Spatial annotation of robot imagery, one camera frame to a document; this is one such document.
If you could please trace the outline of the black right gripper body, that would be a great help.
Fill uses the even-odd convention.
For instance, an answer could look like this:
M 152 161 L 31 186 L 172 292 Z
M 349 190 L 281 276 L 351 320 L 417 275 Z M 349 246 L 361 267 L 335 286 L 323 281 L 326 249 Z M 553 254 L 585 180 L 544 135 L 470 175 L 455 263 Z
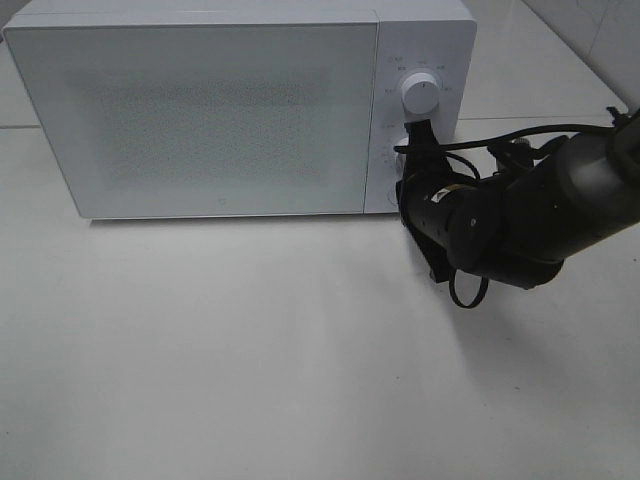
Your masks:
M 447 282 L 454 271 L 449 255 L 453 214 L 470 193 L 486 185 L 485 178 L 453 170 L 447 159 L 404 161 L 396 183 L 398 210 L 434 282 Z

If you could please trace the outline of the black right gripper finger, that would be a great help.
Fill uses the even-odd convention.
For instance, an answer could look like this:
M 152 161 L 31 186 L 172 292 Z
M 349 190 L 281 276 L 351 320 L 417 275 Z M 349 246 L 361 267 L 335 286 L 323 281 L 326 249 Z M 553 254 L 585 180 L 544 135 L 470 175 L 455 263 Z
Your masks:
M 408 153 L 404 153 L 406 168 L 444 168 L 445 156 L 434 134 L 430 119 L 404 124 L 408 136 Z

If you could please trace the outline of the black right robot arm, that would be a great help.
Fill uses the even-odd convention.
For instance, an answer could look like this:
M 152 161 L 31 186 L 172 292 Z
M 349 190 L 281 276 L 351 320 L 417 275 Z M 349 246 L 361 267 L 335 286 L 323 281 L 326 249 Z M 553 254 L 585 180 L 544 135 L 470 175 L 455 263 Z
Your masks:
M 450 144 L 426 120 L 406 132 L 399 213 L 438 283 L 462 271 L 531 289 L 639 220 L 637 115 Z

